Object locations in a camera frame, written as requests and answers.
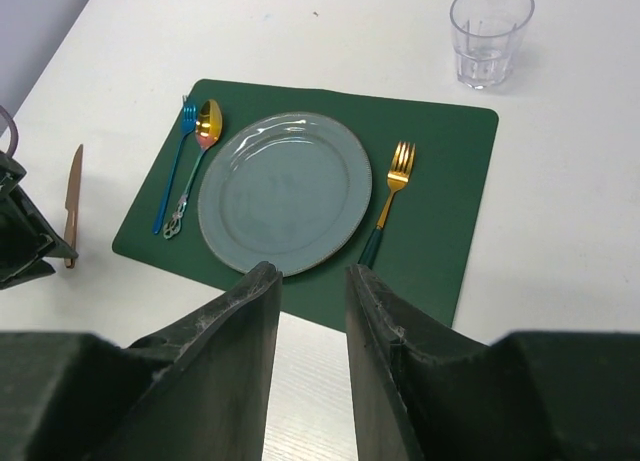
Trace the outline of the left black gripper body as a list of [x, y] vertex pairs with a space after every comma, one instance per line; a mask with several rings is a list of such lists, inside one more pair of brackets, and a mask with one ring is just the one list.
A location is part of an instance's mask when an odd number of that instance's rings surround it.
[[77, 259], [78, 253], [50, 225], [21, 188], [26, 170], [1, 153], [1, 288], [55, 273], [46, 257]]

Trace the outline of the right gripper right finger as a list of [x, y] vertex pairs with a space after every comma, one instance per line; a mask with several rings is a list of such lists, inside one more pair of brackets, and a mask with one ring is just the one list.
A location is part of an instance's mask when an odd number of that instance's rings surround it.
[[515, 331], [485, 345], [346, 272], [362, 460], [635, 460], [639, 338]]

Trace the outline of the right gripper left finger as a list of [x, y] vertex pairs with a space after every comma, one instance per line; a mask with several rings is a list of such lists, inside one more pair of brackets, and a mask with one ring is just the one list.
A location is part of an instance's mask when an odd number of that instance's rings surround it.
[[233, 288], [126, 348], [81, 332], [1, 336], [5, 460], [258, 460], [282, 275]]

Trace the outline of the copper knife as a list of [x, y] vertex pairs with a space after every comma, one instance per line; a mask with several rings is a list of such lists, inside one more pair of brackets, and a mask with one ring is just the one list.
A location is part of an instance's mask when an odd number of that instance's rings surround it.
[[77, 242], [77, 225], [83, 165], [83, 151], [84, 145], [80, 144], [73, 157], [65, 201], [67, 218], [64, 230], [64, 240], [73, 249], [76, 249]]

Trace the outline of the blue plastic spoon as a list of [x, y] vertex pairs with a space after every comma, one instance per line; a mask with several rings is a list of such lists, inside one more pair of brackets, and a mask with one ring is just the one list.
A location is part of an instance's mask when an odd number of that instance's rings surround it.
[[181, 151], [182, 151], [185, 140], [195, 130], [196, 118], [197, 118], [197, 108], [195, 103], [188, 95], [184, 95], [182, 97], [182, 111], [181, 111], [181, 120], [180, 120], [181, 139], [178, 142], [178, 145], [174, 154], [174, 158], [172, 161], [172, 165], [169, 171], [169, 175], [167, 177], [167, 181], [163, 191], [163, 195], [161, 198], [161, 202], [159, 204], [159, 207], [154, 219], [154, 223], [152, 227], [152, 232], [154, 235], [159, 234], [163, 226], [163, 221], [166, 214], [172, 186], [174, 183], [174, 178], [177, 170], [177, 165], [180, 159]]

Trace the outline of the gold iridescent spoon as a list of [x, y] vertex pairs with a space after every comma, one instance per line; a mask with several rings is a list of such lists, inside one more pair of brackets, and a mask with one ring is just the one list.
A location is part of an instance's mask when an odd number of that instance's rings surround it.
[[216, 100], [208, 99], [202, 105], [196, 118], [195, 139], [199, 145], [200, 152], [191, 170], [187, 185], [178, 200], [176, 209], [172, 213], [170, 220], [163, 227], [163, 237], [165, 239], [171, 239], [180, 233], [182, 218], [187, 209], [190, 192], [199, 166], [206, 152], [220, 139], [222, 130], [223, 116], [220, 106]]

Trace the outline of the teal round plate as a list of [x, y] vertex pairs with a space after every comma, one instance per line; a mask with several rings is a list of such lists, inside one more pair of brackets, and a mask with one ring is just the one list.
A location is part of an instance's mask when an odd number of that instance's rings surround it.
[[268, 261], [289, 277], [336, 254], [371, 195], [371, 163], [349, 128], [317, 113], [281, 113], [241, 129], [212, 159], [198, 221], [227, 267], [246, 273]]

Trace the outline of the dark green placemat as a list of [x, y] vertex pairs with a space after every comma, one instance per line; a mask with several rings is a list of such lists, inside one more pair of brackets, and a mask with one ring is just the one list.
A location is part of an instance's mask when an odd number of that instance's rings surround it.
[[[386, 175], [396, 145], [417, 147], [408, 187], [395, 199], [374, 263], [375, 272], [405, 300], [445, 325], [453, 322], [493, 143], [496, 112], [320, 89], [203, 79], [191, 91], [201, 103], [217, 100], [227, 137], [283, 112], [329, 116], [361, 141], [372, 168], [371, 201], [353, 237], [329, 260], [285, 279], [282, 308], [291, 315], [343, 330], [345, 270], [357, 261], [383, 208]], [[112, 248], [115, 253], [223, 290], [239, 274], [206, 246], [195, 208], [182, 232], [167, 240], [152, 232], [180, 131], [173, 128], [131, 205]], [[174, 181], [189, 179], [197, 144], [185, 141]]]

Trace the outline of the gold fork green handle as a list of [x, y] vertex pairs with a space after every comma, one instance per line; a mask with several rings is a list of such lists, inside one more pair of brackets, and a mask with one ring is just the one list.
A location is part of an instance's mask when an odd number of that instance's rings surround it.
[[396, 146], [390, 168], [387, 172], [387, 186], [389, 194], [385, 201], [381, 214], [371, 232], [367, 243], [358, 259], [360, 265], [371, 268], [375, 262], [380, 248], [383, 231], [389, 216], [389, 211], [395, 195], [403, 190], [409, 183], [416, 155], [416, 145], [409, 142], [399, 142]]

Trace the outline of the clear plastic cup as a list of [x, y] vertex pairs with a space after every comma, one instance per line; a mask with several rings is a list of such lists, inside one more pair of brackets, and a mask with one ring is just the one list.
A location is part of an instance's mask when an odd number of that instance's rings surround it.
[[458, 81], [476, 90], [503, 83], [534, 11], [534, 0], [454, 0], [449, 19]]

